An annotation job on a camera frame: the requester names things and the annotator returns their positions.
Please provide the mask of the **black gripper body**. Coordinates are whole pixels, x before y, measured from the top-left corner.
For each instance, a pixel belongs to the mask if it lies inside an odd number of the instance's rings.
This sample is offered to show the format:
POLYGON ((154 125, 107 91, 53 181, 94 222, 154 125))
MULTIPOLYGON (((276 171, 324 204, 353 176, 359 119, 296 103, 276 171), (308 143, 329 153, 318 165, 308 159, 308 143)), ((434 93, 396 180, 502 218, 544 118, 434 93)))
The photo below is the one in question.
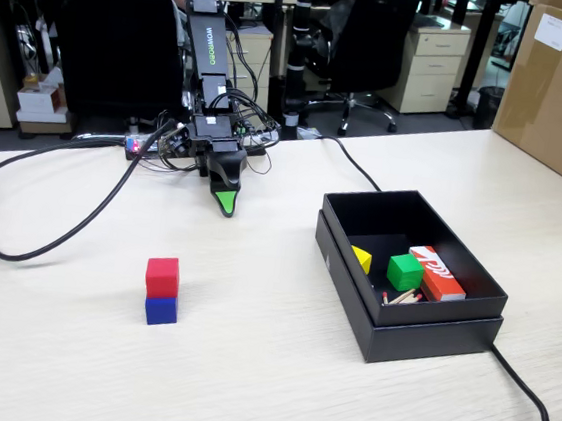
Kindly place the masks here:
POLYGON ((232 131, 228 116, 195 115, 188 125, 189 155, 196 160, 197 170, 201 177, 208 177, 208 152, 237 151, 244 149, 232 131))

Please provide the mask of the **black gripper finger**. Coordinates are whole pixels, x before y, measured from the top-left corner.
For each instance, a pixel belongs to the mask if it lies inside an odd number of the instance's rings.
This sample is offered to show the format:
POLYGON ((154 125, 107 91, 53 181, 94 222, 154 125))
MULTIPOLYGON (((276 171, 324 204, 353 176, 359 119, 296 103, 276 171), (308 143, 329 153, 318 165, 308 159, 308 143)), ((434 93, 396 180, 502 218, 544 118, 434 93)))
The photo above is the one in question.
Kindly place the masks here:
POLYGON ((238 192, 234 190, 223 190, 217 191, 213 193, 217 204, 221 209, 221 213, 224 217, 229 218, 233 216, 235 213, 235 203, 236 203, 236 196, 238 192))
POLYGON ((212 192, 240 191, 240 175, 247 166, 245 149, 235 151, 211 151, 206 155, 212 192))

